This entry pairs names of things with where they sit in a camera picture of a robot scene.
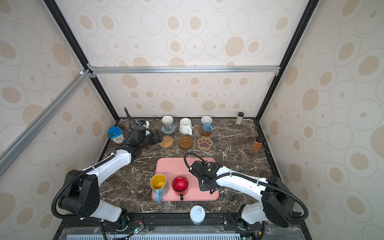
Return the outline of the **paw shaped wooden coaster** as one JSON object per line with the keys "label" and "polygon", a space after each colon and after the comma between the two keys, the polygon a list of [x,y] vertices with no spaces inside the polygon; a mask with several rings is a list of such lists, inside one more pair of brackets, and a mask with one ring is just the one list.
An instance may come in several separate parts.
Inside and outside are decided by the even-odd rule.
{"label": "paw shaped wooden coaster", "polygon": [[210,151],[212,146],[214,145],[214,142],[211,140],[210,137],[201,137],[197,140],[198,149],[201,151]]}

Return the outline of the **light blue fabric coaster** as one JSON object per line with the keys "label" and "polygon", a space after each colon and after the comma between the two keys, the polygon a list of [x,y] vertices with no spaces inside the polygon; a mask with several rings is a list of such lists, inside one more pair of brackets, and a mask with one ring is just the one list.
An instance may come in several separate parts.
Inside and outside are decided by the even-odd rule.
{"label": "light blue fabric coaster", "polygon": [[166,130],[166,127],[162,126],[161,130],[164,134],[170,135],[175,131],[175,128],[176,128],[175,125],[172,125],[170,130]]}

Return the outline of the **grey mug white inside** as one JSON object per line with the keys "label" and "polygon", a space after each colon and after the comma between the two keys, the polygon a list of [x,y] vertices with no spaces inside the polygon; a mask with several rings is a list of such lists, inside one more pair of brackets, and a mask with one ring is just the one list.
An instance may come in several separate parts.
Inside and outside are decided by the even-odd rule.
{"label": "grey mug white inside", "polygon": [[174,119],[172,116],[164,116],[162,118],[163,126],[166,127],[166,130],[170,130],[171,126],[174,125]]}

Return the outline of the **light blue mug white inside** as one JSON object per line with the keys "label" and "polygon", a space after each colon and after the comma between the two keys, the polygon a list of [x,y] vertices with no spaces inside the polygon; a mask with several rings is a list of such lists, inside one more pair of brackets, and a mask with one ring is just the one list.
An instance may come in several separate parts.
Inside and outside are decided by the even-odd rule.
{"label": "light blue mug white inside", "polygon": [[213,131],[212,123],[213,119],[210,116],[203,116],[201,118],[202,130],[205,133],[211,133]]}

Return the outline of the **brown wooden round coaster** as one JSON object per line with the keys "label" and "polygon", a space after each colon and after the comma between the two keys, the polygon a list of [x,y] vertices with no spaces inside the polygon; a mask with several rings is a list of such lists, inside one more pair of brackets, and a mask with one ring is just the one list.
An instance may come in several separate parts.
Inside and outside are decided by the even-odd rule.
{"label": "brown wooden round coaster", "polygon": [[199,126],[198,131],[199,131],[199,133],[200,133],[202,136],[208,136],[208,135],[210,135],[210,134],[212,133],[212,132],[205,132],[205,131],[203,130],[203,127],[202,127],[202,126]]}

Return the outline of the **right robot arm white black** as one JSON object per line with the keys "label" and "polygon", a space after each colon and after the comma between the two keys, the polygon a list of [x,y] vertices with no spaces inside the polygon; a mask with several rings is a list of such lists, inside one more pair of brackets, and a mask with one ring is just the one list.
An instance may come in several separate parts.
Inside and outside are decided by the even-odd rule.
{"label": "right robot arm white black", "polygon": [[294,196],[277,177],[256,178],[237,173],[227,167],[203,167],[197,178],[201,191],[227,187],[244,193],[257,200],[245,205],[240,218],[248,223],[270,221],[287,228],[291,220],[305,220],[309,216],[307,206]]}

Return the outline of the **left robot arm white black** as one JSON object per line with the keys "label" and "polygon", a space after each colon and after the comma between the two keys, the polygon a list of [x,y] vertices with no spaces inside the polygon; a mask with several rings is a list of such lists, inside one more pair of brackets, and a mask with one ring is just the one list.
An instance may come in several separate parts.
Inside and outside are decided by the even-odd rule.
{"label": "left robot arm white black", "polygon": [[129,221],[127,210],[102,201],[99,187],[119,169],[136,160],[143,149],[161,143],[163,138],[164,134],[157,131],[138,141],[130,136],[108,158],[82,171],[70,171],[53,199],[53,216],[58,219],[98,219],[111,223],[119,230],[126,228]]}

